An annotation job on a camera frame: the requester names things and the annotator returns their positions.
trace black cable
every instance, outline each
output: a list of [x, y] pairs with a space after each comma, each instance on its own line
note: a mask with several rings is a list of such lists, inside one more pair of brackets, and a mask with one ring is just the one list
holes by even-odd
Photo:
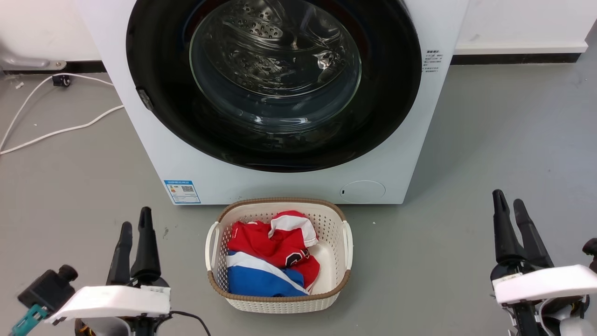
[[170, 311], [170, 315], [172, 315], [172, 314], [178, 314], [178, 315], [182, 315], [182, 316], [188, 316], [188, 317], [192, 317], [194, 319], [199, 320], [199, 322], [201, 322], [201, 324], [203, 325], [203, 328], [205, 329], [205, 333], [207, 334], [207, 336], [211, 336], [210, 330], [207, 329], [207, 326], [205, 325], [205, 322], [203, 322], [203, 320], [201, 319], [201, 317], [199, 317], [197, 315], [193, 315], [191, 313], [186, 313], [185, 311], [178, 311], [178, 310], [172, 310], [172, 311]]
[[580, 311], [580, 318], [581, 319], [584, 319], [584, 313], [587, 311], [587, 309], [589, 309], [589, 304], [590, 303], [591, 303], [591, 297], [587, 294], [587, 300], [581, 306], [581, 311]]

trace laundry basket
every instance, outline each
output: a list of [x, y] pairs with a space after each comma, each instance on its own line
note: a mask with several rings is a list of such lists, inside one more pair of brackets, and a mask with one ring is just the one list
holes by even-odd
[[[269, 222], [277, 213], [296, 210], [313, 223], [319, 243], [309, 252], [320, 264], [311, 295], [303, 297], [250, 297], [228, 293], [227, 243], [236, 221]], [[234, 308], [254, 313], [306, 313], [328, 308], [348, 282], [352, 265], [352, 233], [342, 211], [334, 204], [306, 198], [259, 198], [231, 204], [211, 226], [205, 242], [205, 266], [211, 286]]]

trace washing machine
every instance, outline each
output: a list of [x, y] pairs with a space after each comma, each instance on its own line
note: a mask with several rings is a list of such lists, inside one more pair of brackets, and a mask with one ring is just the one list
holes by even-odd
[[78, 0], [174, 204], [404, 201], [468, 0]]

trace washing machine door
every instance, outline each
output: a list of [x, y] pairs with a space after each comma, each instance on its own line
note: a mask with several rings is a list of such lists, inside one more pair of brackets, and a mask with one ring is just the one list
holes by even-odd
[[127, 57], [147, 108], [225, 162], [306, 172], [387, 139], [421, 51], [397, 0], [138, 0]]

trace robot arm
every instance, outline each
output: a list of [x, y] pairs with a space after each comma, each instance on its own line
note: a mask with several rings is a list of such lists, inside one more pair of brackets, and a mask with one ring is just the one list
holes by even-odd
[[[514, 213], [521, 246], [501, 190], [493, 192], [493, 202], [497, 266], [490, 278], [496, 301], [510, 313], [516, 335], [595, 336], [592, 325], [584, 320], [589, 294], [597, 292], [595, 269], [554, 267], [524, 203], [517, 199]], [[590, 242], [583, 252], [597, 254], [597, 239]]]
[[30, 309], [13, 327], [11, 335], [25, 336], [42, 320], [57, 325], [77, 319], [76, 324], [84, 323], [89, 335], [93, 330], [96, 336], [154, 336], [160, 324], [174, 313], [198, 319], [209, 335], [199, 317], [171, 311], [170, 287], [161, 278], [158, 245], [148, 207], [141, 210], [138, 229], [137, 256], [129, 270], [133, 228], [129, 222], [122, 224], [106, 286], [87, 286], [75, 293], [69, 282], [76, 279], [77, 273], [67, 265], [58, 273], [48, 270], [35, 280], [19, 295], [19, 301]]

